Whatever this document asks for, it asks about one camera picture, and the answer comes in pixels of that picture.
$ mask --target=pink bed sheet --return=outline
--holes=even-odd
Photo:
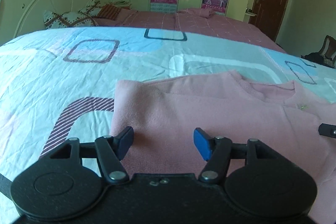
[[[100,26],[166,29],[245,42],[286,53],[254,25],[213,15],[209,9],[186,9],[176,14],[140,12],[122,9],[116,21],[96,19]]]
[[[120,26],[175,30],[175,17],[174,14],[137,11],[130,15]]]
[[[245,42],[286,53],[256,26],[220,15],[204,18],[181,11],[175,14],[175,30]]]

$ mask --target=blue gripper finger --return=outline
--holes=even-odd
[[[132,127],[125,127],[117,137],[113,138],[113,151],[119,160],[122,160],[134,140],[134,130]]]
[[[202,158],[208,161],[211,158],[214,149],[214,140],[201,128],[194,130],[194,144],[201,154]]]

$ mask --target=pink sweater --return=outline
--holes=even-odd
[[[330,104],[295,81],[254,83],[236,71],[141,83],[122,80],[115,90],[112,135],[135,130],[123,160],[133,173],[195,173],[205,161],[193,143],[200,127],[235,143],[258,138],[308,172],[318,185],[310,216],[336,221],[336,140],[320,136],[321,123],[336,124]],[[229,173],[244,165],[232,160]]]

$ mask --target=metal rivet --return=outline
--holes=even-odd
[[[162,179],[160,180],[160,183],[162,184],[167,184],[169,182],[169,179]]]
[[[214,171],[205,171],[202,173],[202,178],[205,180],[215,179],[218,177],[218,174]]]
[[[152,186],[158,186],[159,183],[158,183],[158,182],[155,182],[155,181],[151,181],[151,182],[149,182],[149,185],[152,185]]]
[[[110,179],[112,180],[122,180],[126,177],[126,174],[121,171],[114,171],[109,174]]]

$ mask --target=shelf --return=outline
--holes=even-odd
[[[254,14],[254,13],[245,13],[245,15],[250,16],[250,17],[255,17],[257,14]]]

